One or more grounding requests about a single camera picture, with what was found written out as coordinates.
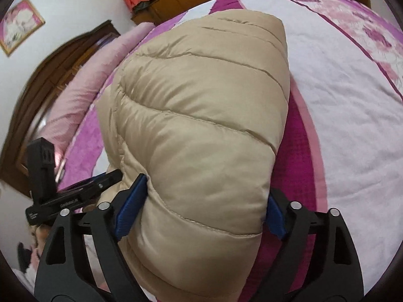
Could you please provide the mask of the person left hand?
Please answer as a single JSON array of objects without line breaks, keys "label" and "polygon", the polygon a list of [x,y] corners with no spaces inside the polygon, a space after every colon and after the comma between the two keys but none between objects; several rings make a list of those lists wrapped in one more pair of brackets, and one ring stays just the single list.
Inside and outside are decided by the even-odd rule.
[{"label": "person left hand", "polygon": [[[42,255],[50,230],[51,227],[46,224],[30,226],[30,231],[34,239],[34,246],[37,250],[36,255],[38,258]],[[85,236],[85,246],[88,252],[91,252],[92,254],[94,253],[94,242],[89,236]]]}]

